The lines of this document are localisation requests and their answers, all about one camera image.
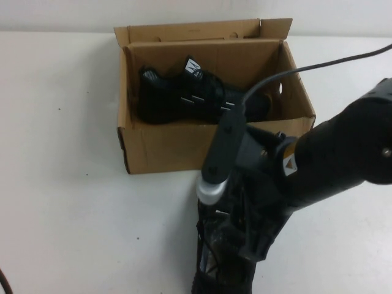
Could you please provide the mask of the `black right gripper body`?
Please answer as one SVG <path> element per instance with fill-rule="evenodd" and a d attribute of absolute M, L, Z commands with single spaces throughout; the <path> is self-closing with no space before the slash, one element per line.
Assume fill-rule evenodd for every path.
<path fill-rule="evenodd" d="M 254 127 L 229 127 L 228 138 L 228 232 L 279 233 L 292 215 L 278 187 L 280 153 L 293 138 Z"/>

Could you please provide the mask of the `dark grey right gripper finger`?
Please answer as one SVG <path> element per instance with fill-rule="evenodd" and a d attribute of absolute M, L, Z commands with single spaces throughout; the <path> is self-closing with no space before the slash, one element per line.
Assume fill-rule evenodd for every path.
<path fill-rule="evenodd" d="M 240 225 L 243 229 L 243 243 L 240 256 L 252 263 L 264 261 L 278 234 L 292 216 L 289 214 L 252 214 L 242 211 Z"/>

